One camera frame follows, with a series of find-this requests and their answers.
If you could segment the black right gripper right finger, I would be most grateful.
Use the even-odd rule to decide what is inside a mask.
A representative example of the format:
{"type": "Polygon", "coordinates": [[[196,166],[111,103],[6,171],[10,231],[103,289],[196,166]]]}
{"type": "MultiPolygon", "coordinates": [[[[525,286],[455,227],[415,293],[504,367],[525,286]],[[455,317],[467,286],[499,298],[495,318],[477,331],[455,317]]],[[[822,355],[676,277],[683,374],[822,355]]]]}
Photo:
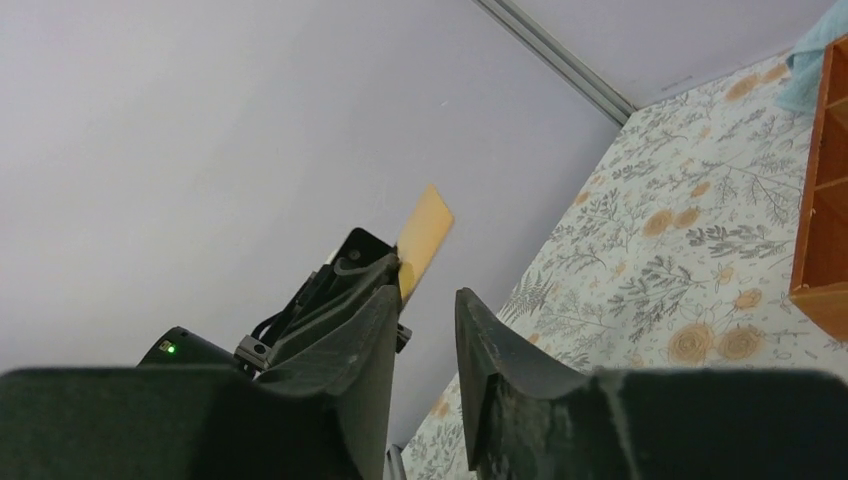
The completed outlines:
{"type": "Polygon", "coordinates": [[[480,479],[843,479],[847,386],[805,369],[571,369],[455,297],[480,479]]]}

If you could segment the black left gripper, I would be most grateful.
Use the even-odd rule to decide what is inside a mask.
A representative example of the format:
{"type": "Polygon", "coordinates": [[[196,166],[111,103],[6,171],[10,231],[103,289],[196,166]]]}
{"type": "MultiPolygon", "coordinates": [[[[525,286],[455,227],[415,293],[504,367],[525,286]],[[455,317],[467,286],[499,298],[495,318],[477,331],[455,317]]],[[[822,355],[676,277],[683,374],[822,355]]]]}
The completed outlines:
{"type": "Polygon", "coordinates": [[[399,268],[397,246],[357,227],[284,309],[260,322],[233,353],[176,326],[154,343],[139,365],[224,365],[242,373],[264,372],[342,326],[380,288],[396,287],[399,268]]]}

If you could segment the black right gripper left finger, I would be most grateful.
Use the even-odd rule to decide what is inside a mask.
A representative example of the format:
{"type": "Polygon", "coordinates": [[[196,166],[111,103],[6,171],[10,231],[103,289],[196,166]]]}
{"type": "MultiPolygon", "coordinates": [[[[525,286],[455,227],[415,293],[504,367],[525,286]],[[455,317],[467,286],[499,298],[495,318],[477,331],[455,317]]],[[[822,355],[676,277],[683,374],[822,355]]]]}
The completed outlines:
{"type": "Polygon", "coordinates": [[[228,367],[21,369],[1,378],[5,479],[379,479],[400,296],[262,376],[228,367]]]}

